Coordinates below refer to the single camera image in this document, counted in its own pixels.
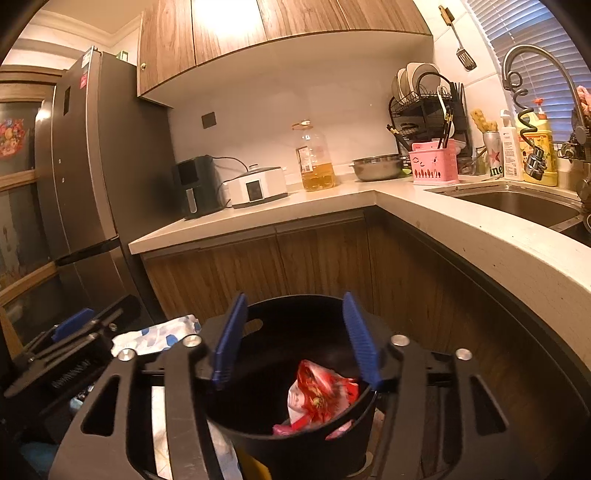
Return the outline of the red white snack bag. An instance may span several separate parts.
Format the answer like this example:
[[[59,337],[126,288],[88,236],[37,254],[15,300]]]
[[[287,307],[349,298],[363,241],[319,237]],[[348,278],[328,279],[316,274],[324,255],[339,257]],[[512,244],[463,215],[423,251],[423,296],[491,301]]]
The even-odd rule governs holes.
[[[360,398],[354,379],[303,360],[287,392],[288,419],[273,426],[274,436],[287,436],[331,422]]]

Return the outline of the black trash bin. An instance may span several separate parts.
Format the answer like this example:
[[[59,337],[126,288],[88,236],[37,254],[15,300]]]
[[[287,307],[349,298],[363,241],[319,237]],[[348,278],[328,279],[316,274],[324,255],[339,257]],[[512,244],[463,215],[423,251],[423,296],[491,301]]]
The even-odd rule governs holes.
[[[242,337],[205,397],[209,421],[273,479],[345,479],[366,462],[377,394],[363,380],[342,299],[290,295],[240,307]]]

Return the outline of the steel kitchen faucet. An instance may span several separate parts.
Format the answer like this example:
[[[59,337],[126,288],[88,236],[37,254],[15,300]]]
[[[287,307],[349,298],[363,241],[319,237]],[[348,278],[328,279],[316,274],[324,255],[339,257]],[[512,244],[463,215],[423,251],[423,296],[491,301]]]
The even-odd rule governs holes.
[[[513,68],[513,63],[519,55],[531,53],[539,55],[553,64],[565,79],[573,97],[574,114],[576,121],[573,127],[575,148],[583,150],[583,162],[590,162],[590,90],[583,86],[576,87],[562,63],[550,52],[541,47],[522,44],[512,47],[503,59],[502,82],[504,89],[512,94],[513,102],[517,107],[518,124],[521,125],[519,136],[529,146],[530,152],[523,163],[524,175],[535,182],[541,182],[547,169],[552,153],[552,141],[549,140],[548,152],[537,144],[534,135],[538,133],[538,122],[546,122],[547,115],[543,110],[543,99],[536,98],[537,110],[527,108],[521,99],[529,94],[524,86],[522,75]]]

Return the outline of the wooden glass door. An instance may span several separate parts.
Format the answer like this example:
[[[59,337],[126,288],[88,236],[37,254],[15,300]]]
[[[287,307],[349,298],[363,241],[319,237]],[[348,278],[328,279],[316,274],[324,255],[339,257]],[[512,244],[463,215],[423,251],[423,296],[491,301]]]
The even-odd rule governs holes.
[[[48,328],[59,310],[57,267],[39,205],[36,128],[49,118],[61,73],[1,67],[1,321],[12,352]]]

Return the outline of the wooden lower cabinets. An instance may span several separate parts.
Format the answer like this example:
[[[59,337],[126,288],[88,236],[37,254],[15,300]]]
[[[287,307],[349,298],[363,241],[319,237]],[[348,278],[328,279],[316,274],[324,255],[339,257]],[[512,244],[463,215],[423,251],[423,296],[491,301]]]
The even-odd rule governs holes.
[[[250,301],[352,292],[394,332],[476,357],[542,476],[590,475],[590,375],[517,296],[377,207],[159,247],[141,257],[167,317]]]

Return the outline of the floral blue white tablecloth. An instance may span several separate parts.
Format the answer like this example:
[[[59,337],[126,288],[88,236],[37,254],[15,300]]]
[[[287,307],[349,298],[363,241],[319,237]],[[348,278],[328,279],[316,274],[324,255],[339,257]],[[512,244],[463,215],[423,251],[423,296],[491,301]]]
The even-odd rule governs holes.
[[[171,348],[187,335],[199,334],[201,325],[192,314],[174,318],[172,320],[143,328],[142,330],[122,333],[113,338],[111,354],[116,357],[121,350],[131,349],[137,355],[159,353]],[[168,452],[165,423],[164,388],[160,386],[151,389],[151,422],[152,439],[155,456],[156,474],[164,479],[171,479],[171,466]],[[238,456],[235,448],[211,422],[207,423],[215,455],[224,479],[242,479],[242,472],[238,466]]]

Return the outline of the black air fryer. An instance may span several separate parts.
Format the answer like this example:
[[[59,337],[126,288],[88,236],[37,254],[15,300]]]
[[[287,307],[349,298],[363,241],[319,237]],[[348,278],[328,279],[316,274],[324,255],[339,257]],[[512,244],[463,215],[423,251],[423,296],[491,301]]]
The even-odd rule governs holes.
[[[204,217],[222,209],[218,193],[221,182],[211,155],[177,163],[173,168],[173,176],[185,219]]]

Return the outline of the white rice cooker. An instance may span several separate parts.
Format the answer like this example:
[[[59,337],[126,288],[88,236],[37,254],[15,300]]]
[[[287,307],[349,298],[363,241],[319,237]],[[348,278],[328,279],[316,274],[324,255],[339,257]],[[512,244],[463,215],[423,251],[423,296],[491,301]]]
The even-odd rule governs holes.
[[[249,170],[225,182],[232,208],[245,208],[286,198],[287,183],[280,167]]]

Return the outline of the steel bowl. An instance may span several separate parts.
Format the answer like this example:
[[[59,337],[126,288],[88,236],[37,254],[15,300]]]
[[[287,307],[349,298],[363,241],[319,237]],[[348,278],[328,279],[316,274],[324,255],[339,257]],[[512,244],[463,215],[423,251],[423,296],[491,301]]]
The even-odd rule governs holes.
[[[403,174],[406,158],[400,154],[387,154],[356,159],[349,164],[356,178],[363,182],[391,180]]]

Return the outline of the dark steel refrigerator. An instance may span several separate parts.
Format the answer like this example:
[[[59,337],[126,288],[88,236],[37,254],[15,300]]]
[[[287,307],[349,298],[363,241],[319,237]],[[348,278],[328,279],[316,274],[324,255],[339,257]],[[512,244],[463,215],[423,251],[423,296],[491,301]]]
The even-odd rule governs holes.
[[[132,294],[135,325],[164,314],[131,242],[181,217],[167,110],[136,95],[135,66],[90,48],[35,125],[38,198],[50,254],[74,310]]]

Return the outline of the cooking oil bottle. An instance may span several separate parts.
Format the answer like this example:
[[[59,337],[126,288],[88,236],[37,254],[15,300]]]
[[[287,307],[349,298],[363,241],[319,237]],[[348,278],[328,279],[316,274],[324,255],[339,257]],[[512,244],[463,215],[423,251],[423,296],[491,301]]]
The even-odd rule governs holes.
[[[301,171],[301,182],[308,192],[337,186],[334,165],[324,134],[311,120],[294,123],[291,131],[297,136],[295,155]]]

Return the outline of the pink utensil basket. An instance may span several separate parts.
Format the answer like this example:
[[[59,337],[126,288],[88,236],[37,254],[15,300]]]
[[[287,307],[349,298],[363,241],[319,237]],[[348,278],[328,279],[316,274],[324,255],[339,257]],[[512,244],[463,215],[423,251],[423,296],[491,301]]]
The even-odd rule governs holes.
[[[439,141],[416,142],[409,153],[413,181],[417,185],[447,186],[459,182],[458,142],[450,139],[446,147]]]

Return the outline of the white dispenser bottle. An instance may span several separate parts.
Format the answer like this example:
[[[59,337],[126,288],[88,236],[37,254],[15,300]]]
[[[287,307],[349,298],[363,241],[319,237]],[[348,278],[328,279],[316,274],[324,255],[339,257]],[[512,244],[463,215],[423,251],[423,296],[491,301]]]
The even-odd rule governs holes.
[[[523,159],[518,130],[509,110],[502,110],[500,117],[502,126],[499,132],[503,148],[504,176],[508,180],[522,181],[524,179]]]

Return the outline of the steel sink basin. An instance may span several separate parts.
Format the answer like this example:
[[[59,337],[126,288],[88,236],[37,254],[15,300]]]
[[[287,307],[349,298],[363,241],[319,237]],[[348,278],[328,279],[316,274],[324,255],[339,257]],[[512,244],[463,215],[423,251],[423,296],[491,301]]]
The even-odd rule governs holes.
[[[431,189],[528,220],[590,246],[590,213],[579,200],[532,184],[484,182]]]

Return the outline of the beer can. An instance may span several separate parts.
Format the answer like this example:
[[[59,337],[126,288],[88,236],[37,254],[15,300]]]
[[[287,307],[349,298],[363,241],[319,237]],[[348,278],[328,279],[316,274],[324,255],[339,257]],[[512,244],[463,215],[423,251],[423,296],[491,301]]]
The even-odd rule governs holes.
[[[483,134],[486,147],[486,158],[489,174],[492,179],[503,177],[503,150],[501,136],[498,131],[487,131]]]

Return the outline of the black dish rack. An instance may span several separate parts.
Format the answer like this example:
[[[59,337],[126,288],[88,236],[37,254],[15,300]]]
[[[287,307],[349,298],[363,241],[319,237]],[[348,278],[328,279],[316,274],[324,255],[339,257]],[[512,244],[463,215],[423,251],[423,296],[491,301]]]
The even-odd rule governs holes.
[[[457,141],[459,158],[472,156],[462,83],[450,81],[432,63],[411,62],[398,72],[393,85],[396,90],[389,103],[390,125],[398,132],[401,146],[442,138],[451,116],[450,143]]]

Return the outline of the yellow detergent bottle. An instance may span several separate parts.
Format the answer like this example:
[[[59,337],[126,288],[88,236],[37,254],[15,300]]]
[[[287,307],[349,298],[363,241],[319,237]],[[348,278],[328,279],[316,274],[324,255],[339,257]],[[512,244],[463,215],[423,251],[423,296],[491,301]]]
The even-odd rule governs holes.
[[[536,98],[536,109],[517,116],[520,148],[526,182],[556,187],[558,185],[557,157],[553,146],[550,121],[542,108],[544,99]]]

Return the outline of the hanging slotted spatula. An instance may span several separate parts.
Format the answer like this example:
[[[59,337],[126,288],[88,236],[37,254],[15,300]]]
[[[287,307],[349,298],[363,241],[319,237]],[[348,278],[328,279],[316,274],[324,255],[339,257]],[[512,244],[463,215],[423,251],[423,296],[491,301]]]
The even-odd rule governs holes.
[[[456,40],[458,42],[458,48],[456,51],[456,56],[459,59],[459,61],[461,62],[462,66],[464,67],[464,69],[468,72],[473,71],[477,68],[477,64],[475,62],[475,60],[473,59],[473,57],[468,53],[468,51],[465,49],[460,36],[455,28],[454,25],[454,21],[455,21],[455,17],[452,14],[451,10],[447,7],[444,7],[443,5],[439,5],[438,9],[440,11],[441,17],[444,20],[445,24],[451,28],[452,32],[454,33],[454,36],[456,37]]]

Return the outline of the wooden upper cabinet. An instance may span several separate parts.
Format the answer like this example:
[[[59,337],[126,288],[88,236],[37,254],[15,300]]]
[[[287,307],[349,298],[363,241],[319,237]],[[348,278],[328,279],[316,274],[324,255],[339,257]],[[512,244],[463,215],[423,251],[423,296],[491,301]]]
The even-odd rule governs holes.
[[[137,94],[247,47],[349,31],[431,33],[413,1],[157,1],[141,13]]]

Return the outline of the window blinds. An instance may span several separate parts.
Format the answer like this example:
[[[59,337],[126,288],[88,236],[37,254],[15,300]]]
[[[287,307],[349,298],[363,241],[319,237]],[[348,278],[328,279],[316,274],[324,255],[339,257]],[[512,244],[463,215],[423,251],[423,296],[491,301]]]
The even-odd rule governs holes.
[[[590,70],[570,36],[551,11],[540,1],[474,0],[468,3],[497,58],[503,60],[516,45],[538,46],[554,55],[577,86],[590,86]],[[534,107],[543,100],[556,142],[567,141],[573,133],[574,102],[566,80],[547,59],[532,53],[513,62],[528,89],[522,104]]]

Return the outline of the wall power socket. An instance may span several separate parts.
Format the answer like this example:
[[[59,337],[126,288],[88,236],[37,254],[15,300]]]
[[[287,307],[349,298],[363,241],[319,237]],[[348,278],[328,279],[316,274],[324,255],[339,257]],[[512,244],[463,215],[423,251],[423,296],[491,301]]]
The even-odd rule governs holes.
[[[208,129],[214,127],[217,124],[216,116],[214,112],[209,112],[201,116],[202,128]]]

